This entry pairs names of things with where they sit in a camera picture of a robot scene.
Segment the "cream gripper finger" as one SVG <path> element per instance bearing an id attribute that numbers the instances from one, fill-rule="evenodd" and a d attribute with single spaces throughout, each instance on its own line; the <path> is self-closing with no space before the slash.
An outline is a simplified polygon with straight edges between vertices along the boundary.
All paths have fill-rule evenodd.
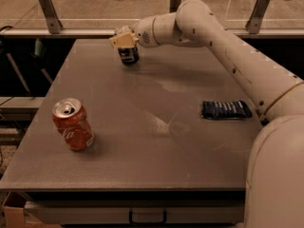
<path id="1" fill-rule="evenodd" d="M 125 33 L 131 33 L 131 32 L 132 32 L 132 28 L 130 26 L 123 26 L 123 27 L 117 28 L 115 30 L 116 35 L 122 35 Z"/>

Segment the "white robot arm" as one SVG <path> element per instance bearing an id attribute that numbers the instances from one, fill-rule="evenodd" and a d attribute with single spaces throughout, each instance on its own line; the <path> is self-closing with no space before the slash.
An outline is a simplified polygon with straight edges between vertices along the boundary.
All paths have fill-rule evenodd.
<path id="1" fill-rule="evenodd" d="M 208 48 L 269 121 L 249 157 L 243 228 L 304 228 L 303 79 L 224 28 L 200 0 L 119 28 L 110 43 Z"/>

